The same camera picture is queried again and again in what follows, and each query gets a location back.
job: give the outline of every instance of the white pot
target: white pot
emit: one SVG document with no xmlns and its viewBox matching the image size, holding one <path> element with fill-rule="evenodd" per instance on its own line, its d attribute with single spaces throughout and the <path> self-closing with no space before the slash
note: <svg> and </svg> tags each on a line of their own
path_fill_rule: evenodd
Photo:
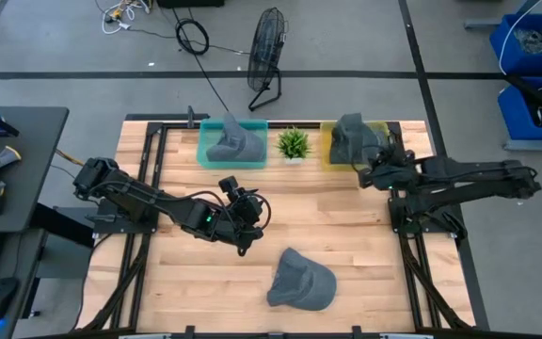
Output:
<svg viewBox="0 0 542 339">
<path fill-rule="evenodd" d="M 292 159 L 285 158 L 285 160 L 286 160 L 286 165 L 300 165 L 304 161 L 303 158 L 292 158 Z"/>
</svg>

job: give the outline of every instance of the black desk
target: black desk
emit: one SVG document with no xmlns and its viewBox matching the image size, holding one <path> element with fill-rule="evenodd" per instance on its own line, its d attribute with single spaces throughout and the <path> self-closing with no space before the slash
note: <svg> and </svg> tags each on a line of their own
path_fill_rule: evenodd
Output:
<svg viewBox="0 0 542 339">
<path fill-rule="evenodd" d="M 0 338 L 10 338 L 21 312 L 26 305 L 30 306 L 32 303 L 34 287 L 38 281 L 35 274 L 47 234 L 48 232 L 60 234 L 55 229 L 52 230 L 52 227 L 60 226 L 70 228 L 72 232 L 83 232 L 82 245 L 89 248 L 93 243 L 90 239 L 91 231 L 86 226 L 69 218 L 60 217 L 57 212 L 37 204 L 68 117 L 68 109 L 0 107 L 0 113 L 20 131 L 18 137 L 0 138 L 0 151 L 9 145 L 23 157 L 20 163 L 0 172 L 0 179 L 7 185 L 7 200 L 4 213 L 0 216 L 0 233 L 4 233 L 1 235 L 4 239 L 0 256 L 0 279 L 12 276 L 16 260 L 19 260 L 16 278 L 20 285 L 0 326 Z M 76 242 L 76 239 L 72 239 L 75 236 L 73 233 L 62 236 Z M 86 236 L 89 236 L 87 240 L 91 240 L 90 245 L 85 239 Z"/>
</svg>

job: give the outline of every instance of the small plant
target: small plant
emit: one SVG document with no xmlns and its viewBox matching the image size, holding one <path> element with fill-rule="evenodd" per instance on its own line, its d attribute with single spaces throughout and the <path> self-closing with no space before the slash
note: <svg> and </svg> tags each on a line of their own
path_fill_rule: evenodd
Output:
<svg viewBox="0 0 542 339">
<path fill-rule="evenodd" d="M 311 152 L 309 136 L 296 127 L 288 128 L 279 135 L 277 147 L 288 159 L 305 158 Z"/>
</svg>

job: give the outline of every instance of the teal tray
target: teal tray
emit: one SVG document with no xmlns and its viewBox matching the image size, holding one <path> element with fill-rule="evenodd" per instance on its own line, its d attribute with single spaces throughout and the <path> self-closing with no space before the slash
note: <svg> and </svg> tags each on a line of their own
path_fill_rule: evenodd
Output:
<svg viewBox="0 0 542 339">
<path fill-rule="evenodd" d="M 266 120 L 238 121 L 240 126 L 253 132 L 263 140 L 264 148 L 267 150 L 267 130 L 269 123 Z M 223 133 L 222 119 L 206 119 L 199 126 L 198 140 L 198 162 L 208 170 L 224 169 L 262 169 L 267 163 L 267 154 L 264 154 L 263 161 L 240 162 L 240 161 L 209 161 L 206 150 L 217 144 Z"/>
</svg>

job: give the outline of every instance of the fan stand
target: fan stand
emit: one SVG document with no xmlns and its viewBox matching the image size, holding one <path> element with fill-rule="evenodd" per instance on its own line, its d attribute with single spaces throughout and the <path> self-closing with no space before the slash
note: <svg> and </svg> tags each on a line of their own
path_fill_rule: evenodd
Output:
<svg viewBox="0 0 542 339">
<path fill-rule="evenodd" d="M 248 108 L 250 108 L 250 112 L 254 111 L 255 109 L 257 109 L 257 108 L 259 108 L 259 107 L 261 107 L 263 105 L 267 105 L 269 103 L 272 103 L 272 102 L 276 101 L 281 96 L 281 71 L 279 70 L 279 68 L 276 67 L 273 70 L 273 73 L 275 73 L 278 76 L 278 95 L 276 95 L 275 98 L 271 98 L 271 99 L 265 101 L 264 103 L 260 103 L 258 105 L 255 105 L 254 103 L 259 99 L 261 94 L 263 94 L 263 92 L 266 91 L 266 90 L 270 90 L 271 88 L 269 88 L 267 86 L 266 88 L 259 90 L 259 93 L 254 97 L 254 99 L 252 100 L 250 105 L 248 105 Z"/>
</svg>

